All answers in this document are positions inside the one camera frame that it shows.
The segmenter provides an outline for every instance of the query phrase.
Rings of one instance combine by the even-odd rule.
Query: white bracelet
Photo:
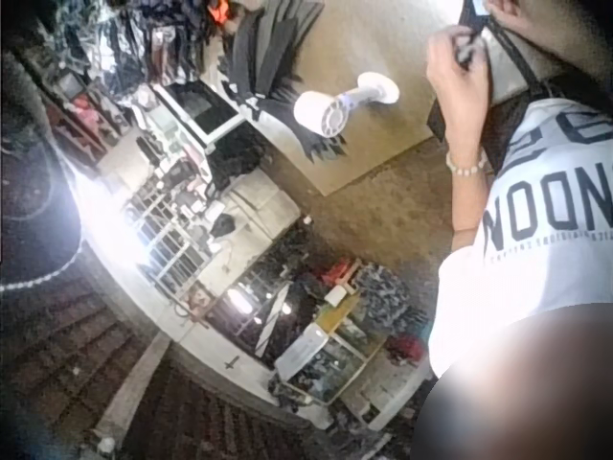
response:
[[[486,156],[486,152],[483,149],[481,150],[481,160],[479,161],[477,166],[473,166],[469,170],[463,170],[462,168],[458,168],[456,165],[454,165],[453,162],[451,161],[450,151],[447,153],[447,159],[446,159],[447,167],[451,170],[451,173],[454,175],[461,175],[464,177],[469,177],[470,175],[474,175],[478,173],[480,170],[482,170],[486,166],[487,162],[488,162],[488,157]]]

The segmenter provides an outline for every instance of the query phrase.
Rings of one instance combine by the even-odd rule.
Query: wall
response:
[[[136,145],[140,135],[140,129],[133,127],[98,163],[100,173],[111,182],[113,194],[120,193],[125,199],[132,196],[153,172],[153,167]]]
[[[143,343],[82,278],[78,265],[41,287],[5,294],[1,314],[2,383],[29,412],[26,420],[39,420],[74,451]]]
[[[124,443],[140,459],[305,459],[301,438],[245,412],[169,360],[156,371]]]

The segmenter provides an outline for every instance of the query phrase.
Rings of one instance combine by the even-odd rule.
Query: concrete floor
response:
[[[321,196],[280,153],[264,169],[313,217],[316,236],[336,255],[390,267],[422,305],[434,309],[438,268],[451,244],[445,153],[429,139],[329,196]]]

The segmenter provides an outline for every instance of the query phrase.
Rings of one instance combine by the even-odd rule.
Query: person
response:
[[[538,39],[511,0],[488,0],[495,17]],[[453,171],[452,254],[440,268],[429,340],[441,376],[480,339],[537,312],[613,302],[613,121],[565,99],[531,103],[491,188],[480,139],[489,106],[488,55],[467,70],[454,42],[463,26],[435,34],[427,77],[446,122]]]
[[[600,54],[605,62],[590,69],[551,40],[573,28],[537,22],[547,16],[511,0],[486,5],[504,27],[566,53],[610,90],[603,41],[591,44],[608,53]],[[576,101],[532,102],[489,186],[481,147],[487,50],[477,46],[467,69],[455,55],[455,43],[472,34],[453,26],[428,45],[427,78],[446,123],[454,235],[429,338],[441,379],[420,413],[411,456],[611,458],[588,449],[613,420],[604,390],[613,382],[613,119]]]

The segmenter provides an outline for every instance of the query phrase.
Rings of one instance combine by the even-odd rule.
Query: clothing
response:
[[[366,307],[366,329],[419,337],[427,327],[427,311],[415,306],[409,287],[385,266],[367,264],[355,277],[355,286]]]
[[[612,170],[611,118],[563,99],[529,106],[474,244],[441,266],[437,376],[513,322],[613,302]]]

